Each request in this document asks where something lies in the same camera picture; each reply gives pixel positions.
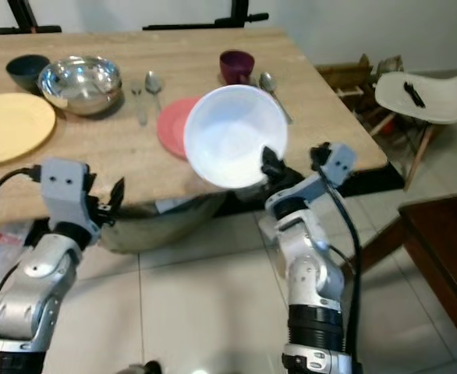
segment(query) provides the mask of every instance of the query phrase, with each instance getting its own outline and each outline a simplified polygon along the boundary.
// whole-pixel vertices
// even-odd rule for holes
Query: robotic hand
[[[45,234],[13,274],[12,287],[0,303],[0,373],[38,374],[51,343],[63,298],[73,286],[76,268],[88,245],[123,199],[124,179],[108,204],[88,192],[96,175],[87,165],[50,159],[29,169],[50,214]]]
[[[355,154],[340,144],[313,152],[329,183],[341,185]],[[50,213],[51,232],[23,258],[0,303],[1,374],[42,373],[61,303],[75,282],[82,253],[98,240],[103,224],[113,223],[112,214],[124,193],[121,180],[109,203],[99,204],[88,195],[95,175],[77,162],[51,159],[34,171]],[[344,278],[329,258],[327,237],[309,208],[326,192],[324,181],[317,176],[304,179],[268,148],[262,171],[270,186],[265,209],[275,219],[265,231],[278,237],[289,284],[289,343],[282,362],[289,374],[352,374],[352,359],[343,344]],[[161,368],[149,362],[132,365],[122,374],[161,374]]]
[[[345,181],[356,160],[342,144],[325,143],[311,152],[334,188]],[[262,172],[271,187],[265,203],[270,219],[260,226],[266,236],[278,239],[289,286],[289,343],[282,363],[289,374],[352,374],[352,358],[343,344],[344,277],[330,259],[328,239],[310,209],[326,193],[324,181],[317,175],[303,179],[268,148]]]

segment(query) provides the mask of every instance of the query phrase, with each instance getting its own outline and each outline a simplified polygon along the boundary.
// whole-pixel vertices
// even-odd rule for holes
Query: white chair
[[[425,108],[414,103],[411,95],[404,90],[405,83],[413,85]],[[427,123],[406,179],[404,190],[407,190],[433,134],[433,124],[451,125],[457,122],[457,76],[451,79],[433,79],[404,72],[389,72],[377,82],[375,97],[376,102],[391,113],[372,129],[372,136],[380,132],[397,114],[408,115]]]

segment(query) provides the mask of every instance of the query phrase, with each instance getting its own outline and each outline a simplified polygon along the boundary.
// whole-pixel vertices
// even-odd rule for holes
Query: spoon
[[[291,124],[292,123],[292,118],[289,115],[289,113],[286,111],[284,108],[284,105],[282,102],[278,99],[277,95],[275,94],[275,90],[277,90],[277,82],[275,81],[275,78],[271,76],[269,72],[262,72],[260,75],[260,88],[268,92],[279,104],[281,107],[282,111],[284,112],[285,119],[286,121]]]
[[[155,72],[148,72],[145,76],[145,89],[149,94],[154,96],[156,101],[156,107],[158,108],[158,114],[161,113],[161,104],[159,103],[158,94],[161,92],[161,82],[158,74]]]
[[[142,85],[138,80],[133,80],[131,87],[133,97],[135,97],[136,116],[138,117],[138,122],[140,123],[140,126],[144,127],[147,124],[147,113],[145,111],[145,106],[143,106],[143,101],[141,100]]]

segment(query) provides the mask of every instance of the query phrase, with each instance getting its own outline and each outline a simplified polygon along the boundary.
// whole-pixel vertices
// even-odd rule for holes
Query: maroon cup
[[[249,84],[254,57],[244,51],[225,51],[220,55],[220,70],[227,84]]]

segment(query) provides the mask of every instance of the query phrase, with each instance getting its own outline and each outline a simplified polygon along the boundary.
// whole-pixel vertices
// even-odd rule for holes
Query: white wall
[[[153,23],[210,23],[230,0],[30,0],[40,25],[64,32],[140,30]],[[408,70],[457,69],[457,0],[250,0],[316,64],[401,54]],[[0,0],[0,26],[14,26]]]
[[[317,64],[400,54],[408,70],[457,69],[457,0],[289,0],[278,12]]]

